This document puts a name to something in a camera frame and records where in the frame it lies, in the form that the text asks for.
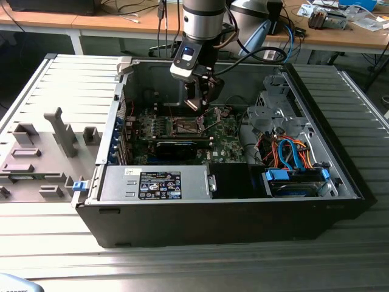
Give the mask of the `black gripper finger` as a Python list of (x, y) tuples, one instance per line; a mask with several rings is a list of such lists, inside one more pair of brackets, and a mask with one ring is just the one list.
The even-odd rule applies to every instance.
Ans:
[(186, 83), (186, 93), (187, 93), (187, 101), (192, 103), (198, 102), (198, 96), (196, 95), (196, 82), (187, 82)]
[(223, 79), (212, 75), (199, 78), (200, 109), (207, 109), (209, 103), (218, 99), (224, 84)]

